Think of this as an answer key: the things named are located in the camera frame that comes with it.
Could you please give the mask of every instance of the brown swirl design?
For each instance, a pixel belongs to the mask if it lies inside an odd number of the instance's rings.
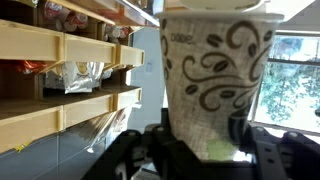
[[[168,68],[164,68],[164,78],[165,78],[166,80],[169,79],[169,71],[168,71]]]
[[[238,49],[242,46],[242,44],[236,44],[233,41],[233,35],[240,29],[240,28],[247,28],[249,30],[252,31],[252,33],[254,34],[255,38],[256,38],[256,42],[257,42],[257,46],[258,48],[260,47],[260,41],[259,41],[259,33],[257,31],[257,29],[253,26],[252,23],[250,23],[249,21],[240,21],[236,24],[234,24],[233,26],[231,26],[231,28],[228,30],[227,32],[227,44],[230,48],[232,49]]]
[[[242,100],[242,103],[239,104],[241,98],[245,97],[245,95],[247,95],[251,90],[247,90],[245,92],[243,92],[242,94],[240,94],[234,101],[233,101],[233,107],[236,109],[242,108],[245,104],[246,104],[246,100]]]
[[[192,78],[187,70],[186,70],[186,64],[187,62],[191,62],[192,65],[195,64],[195,59],[193,56],[187,56],[184,58],[183,62],[182,62],[182,72],[184,74],[184,76],[191,82],[194,83],[201,83],[201,82],[205,82],[205,81],[209,81],[209,80],[216,80],[216,79],[221,79],[221,78],[235,78],[235,79],[240,79],[241,78],[239,76],[236,75],[213,75],[213,76],[209,76],[209,77],[205,77],[205,78],[200,78],[200,79],[196,79],[196,78]]]
[[[225,55],[225,54],[223,54],[223,53],[221,53],[221,52],[210,52],[210,53],[205,54],[205,55],[201,58],[201,65],[202,65],[203,67],[205,67],[205,68],[212,67],[212,66],[213,66],[212,63],[211,63],[211,64],[206,64],[206,63],[205,63],[206,60],[208,60],[208,59],[210,60],[211,57],[212,57],[214,60],[216,60],[217,57],[222,57],[225,61],[227,61],[228,63],[230,63],[233,68],[236,68],[236,65],[234,64],[233,60],[232,60],[229,56],[227,56],[227,55]]]
[[[259,62],[263,60],[263,56],[268,52],[271,45],[268,45],[263,50],[260,49],[261,37],[254,25],[248,21],[240,21],[232,25],[227,31],[226,41],[224,41],[216,34],[209,34],[206,38],[207,43],[214,47],[214,49],[219,48],[220,44],[224,42],[226,42],[231,49],[239,49],[240,47],[242,47],[242,44],[241,42],[239,42],[238,44],[234,42],[233,36],[238,33],[239,29],[241,28],[248,29],[249,32],[253,33],[256,41],[249,44],[247,47],[247,53],[250,59],[248,59],[249,68],[245,68],[245,70],[248,70],[247,74],[250,82],[249,84],[241,85],[241,82],[244,79],[242,79],[237,72],[242,70],[237,67],[236,61],[234,59],[223,52],[208,52],[204,54],[198,62],[193,56],[186,56],[182,62],[182,72],[184,76],[192,83],[186,88],[186,94],[194,95],[200,93],[199,104],[204,110],[209,112],[215,112],[222,108],[219,99],[232,99],[232,107],[235,109],[235,112],[231,114],[230,118],[242,117],[247,115],[248,110],[250,109],[248,108],[250,106],[249,104],[251,104],[252,102],[255,94],[255,89],[258,86],[259,79],[261,77],[261,72],[257,70],[257,68],[261,65],[261,63]],[[262,42],[270,41],[272,39],[272,35],[272,31],[267,31],[264,37],[262,37]],[[212,68],[213,75],[202,78],[192,77],[189,74],[189,72],[191,71],[188,71],[187,66],[194,66],[195,69],[199,67],[204,69]],[[228,83],[228,80],[226,78],[232,80],[234,84],[231,84],[230,81]],[[199,88],[200,85],[198,83],[204,83],[213,80],[219,80],[222,83],[220,85],[215,85],[214,87],[206,89],[203,92],[200,91],[201,88]],[[210,99],[209,101],[208,97],[210,94],[214,96],[214,99]]]
[[[265,48],[261,53],[260,55],[254,60],[254,62],[252,63],[251,65],[251,68],[250,68],[250,73],[249,73],[249,79],[251,82],[255,82],[257,80],[259,80],[260,76],[261,76],[261,73],[258,75],[258,76],[254,76],[254,72],[255,72],[255,69],[257,68],[257,64],[260,60],[263,60],[263,58],[261,58],[266,52],[268,52],[268,50],[270,49],[271,45],[269,45],[267,48]]]
[[[218,86],[215,86],[215,87],[212,87],[208,90],[206,90],[205,92],[203,92],[201,95],[200,95],[200,98],[199,98],[199,103],[200,103],[200,106],[205,109],[206,111],[210,111],[210,112],[215,112],[217,110],[219,110],[221,108],[221,105],[218,101],[215,101],[215,100],[212,100],[214,102],[217,102],[216,103],[216,106],[215,107],[209,107],[207,104],[206,104],[206,99],[207,99],[207,96],[210,94],[210,93],[213,93],[213,92],[216,92],[217,90],[220,90],[220,89],[226,89],[226,88],[236,88],[236,89],[251,89],[251,88],[254,88],[258,85],[258,83],[256,84],[253,84],[251,86],[240,86],[240,85],[232,85],[232,84],[223,84],[223,85],[218,85]],[[243,94],[240,94],[236,99],[240,99],[241,97],[240,96],[243,96]]]
[[[166,56],[168,54],[168,41],[167,41],[167,38],[165,36],[161,36],[161,44],[162,44],[162,49],[164,50],[163,51],[163,54]]]

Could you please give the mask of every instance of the plastic bag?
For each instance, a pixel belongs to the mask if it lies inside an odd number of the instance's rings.
[[[104,71],[104,72],[102,73],[102,75],[101,75],[101,78],[102,78],[102,79],[108,79],[108,78],[110,78],[111,75],[112,75],[112,72],[113,72],[113,69],[112,69],[112,68]]]
[[[90,63],[66,62],[62,65],[65,93],[92,92]]]
[[[127,130],[131,111],[132,107],[127,107],[117,112],[117,115],[107,133],[106,146],[109,146],[121,134],[121,132]]]
[[[100,86],[100,77],[102,74],[102,70],[104,68],[104,63],[100,62],[91,62],[92,68],[92,88]]]
[[[38,73],[45,67],[47,67],[46,63],[27,60],[18,61],[16,65],[16,69],[23,74]]]
[[[54,71],[47,72],[44,80],[44,87],[64,90],[63,77],[57,75]]]

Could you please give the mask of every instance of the white wall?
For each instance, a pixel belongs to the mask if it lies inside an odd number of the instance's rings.
[[[146,125],[161,120],[165,85],[159,31],[143,28],[135,32],[133,47],[145,50],[145,62],[131,71],[131,85],[142,87],[142,106],[141,109],[133,108],[128,129],[143,131]]]
[[[280,30],[320,31],[320,0],[316,0],[289,21]]]

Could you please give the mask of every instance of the gray wall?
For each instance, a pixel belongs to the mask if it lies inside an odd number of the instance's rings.
[[[141,108],[133,108],[128,128],[143,131],[160,123],[164,97],[164,78],[159,30],[143,28],[134,33],[133,47],[145,50],[144,65],[131,71],[131,85],[142,87]]]
[[[0,154],[1,180],[79,180],[105,150],[105,141],[88,153],[89,143],[68,129],[33,143],[21,153]]]

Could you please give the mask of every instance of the packaged food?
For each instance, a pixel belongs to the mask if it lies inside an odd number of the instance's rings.
[[[78,12],[70,13],[64,26],[66,29],[74,29],[74,27],[84,29],[88,26],[88,16]]]
[[[104,41],[108,41],[108,39],[109,39],[108,34],[105,34],[105,35],[103,36],[103,40],[104,40]]]
[[[62,65],[65,93],[92,92],[90,63],[66,62]]]
[[[114,43],[114,44],[120,44],[120,42],[119,42],[119,39],[118,38],[111,38],[110,36],[109,36],[109,42],[111,42],[111,43]]]
[[[100,86],[100,77],[104,67],[104,63],[101,62],[91,62],[91,72],[92,72],[92,88]]]
[[[110,32],[108,32],[108,36],[110,38],[119,38],[120,37],[120,29],[114,28]]]
[[[56,74],[54,71],[49,71],[45,75],[44,87],[50,89],[64,90],[63,77]]]
[[[104,72],[102,73],[102,75],[101,75],[101,78],[102,78],[102,79],[108,79],[108,78],[110,78],[112,72],[113,72],[113,69],[112,69],[112,68],[104,71]]]
[[[46,63],[40,61],[18,61],[16,64],[16,69],[23,74],[38,73],[41,69],[47,67]]]
[[[48,19],[52,19],[59,14],[61,9],[61,5],[48,1],[44,5],[44,16]]]
[[[68,8],[62,7],[56,18],[59,19],[61,22],[65,22],[69,17],[70,13],[71,11]]]
[[[129,35],[129,27],[122,27],[120,31],[120,38],[126,38]]]
[[[106,34],[108,34],[109,32],[111,32],[112,31],[112,25],[110,25],[110,24],[106,24],[106,26],[105,26],[105,33]]]

